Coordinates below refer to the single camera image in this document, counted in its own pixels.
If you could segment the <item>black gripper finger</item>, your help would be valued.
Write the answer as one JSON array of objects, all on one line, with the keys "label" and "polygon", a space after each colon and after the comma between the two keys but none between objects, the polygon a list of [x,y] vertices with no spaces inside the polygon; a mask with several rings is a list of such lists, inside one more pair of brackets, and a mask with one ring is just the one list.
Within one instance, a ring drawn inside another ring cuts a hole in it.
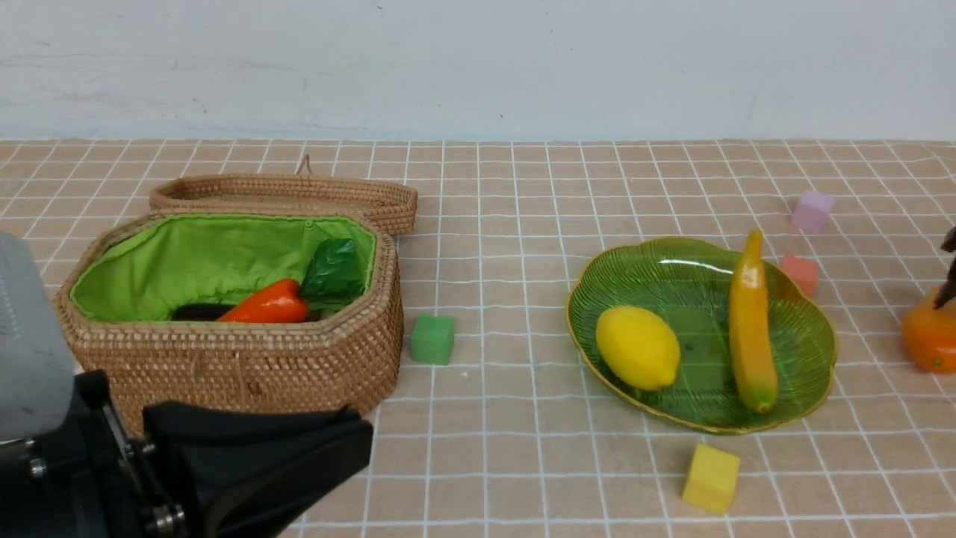
[{"label": "black gripper finger", "polygon": [[[943,252],[954,254],[956,250],[956,227],[952,227],[943,239],[941,249]],[[947,270],[946,280],[937,291],[933,309],[942,309],[956,295],[956,260],[950,262]]]}]

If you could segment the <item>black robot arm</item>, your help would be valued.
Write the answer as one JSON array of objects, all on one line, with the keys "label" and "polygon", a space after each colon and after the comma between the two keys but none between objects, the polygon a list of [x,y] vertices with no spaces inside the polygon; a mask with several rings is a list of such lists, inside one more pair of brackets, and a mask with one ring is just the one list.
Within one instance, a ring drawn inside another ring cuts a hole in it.
[{"label": "black robot arm", "polygon": [[598,378],[571,289],[638,235],[400,236],[404,320],[454,320],[447,365],[414,361],[365,409],[308,389],[317,415],[160,405],[120,415],[94,374],[65,427],[3,450],[26,510],[4,537],[952,537],[954,376],[908,360],[904,311],[946,260],[921,235],[766,234],[768,272],[815,259],[834,365],[782,425],[707,435]]}]

